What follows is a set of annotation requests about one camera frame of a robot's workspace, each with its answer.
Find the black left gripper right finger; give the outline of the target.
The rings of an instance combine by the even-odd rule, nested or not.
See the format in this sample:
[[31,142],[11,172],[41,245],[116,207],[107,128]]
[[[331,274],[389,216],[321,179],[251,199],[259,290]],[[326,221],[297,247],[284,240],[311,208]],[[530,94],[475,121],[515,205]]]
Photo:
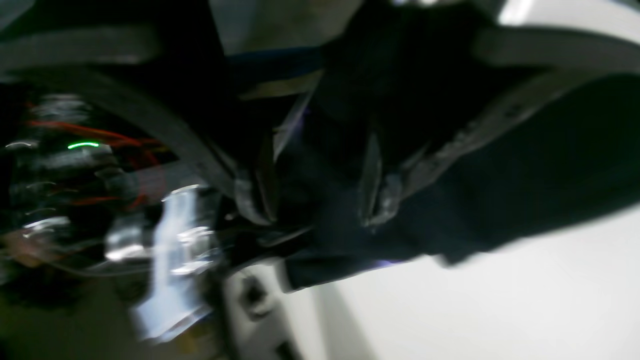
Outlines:
[[482,25],[439,42],[370,118],[358,219],[373,227],[460,158],[595,81],[639,73],[639,44],[580,30]]

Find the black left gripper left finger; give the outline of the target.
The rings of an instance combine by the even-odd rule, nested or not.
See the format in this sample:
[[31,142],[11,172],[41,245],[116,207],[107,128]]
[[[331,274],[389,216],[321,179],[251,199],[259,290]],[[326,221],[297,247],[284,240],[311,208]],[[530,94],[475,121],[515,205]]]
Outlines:
[[80,95],[167,145],[247,220],[277,220],[272,139],[234,95],[212,36],[157,25],[1,34],[1,71]]

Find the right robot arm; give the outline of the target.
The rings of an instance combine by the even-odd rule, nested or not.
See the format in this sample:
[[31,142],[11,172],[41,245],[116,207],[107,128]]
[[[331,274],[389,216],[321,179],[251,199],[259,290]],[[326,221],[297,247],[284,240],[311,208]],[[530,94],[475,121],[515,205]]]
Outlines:
[[144,279],[142,337],[169,341],[212,317],[231,348],[223,280],[231,201],[151,137],[92,124],[80,96],[1,87],[1,295],[55,309],[99,277]]

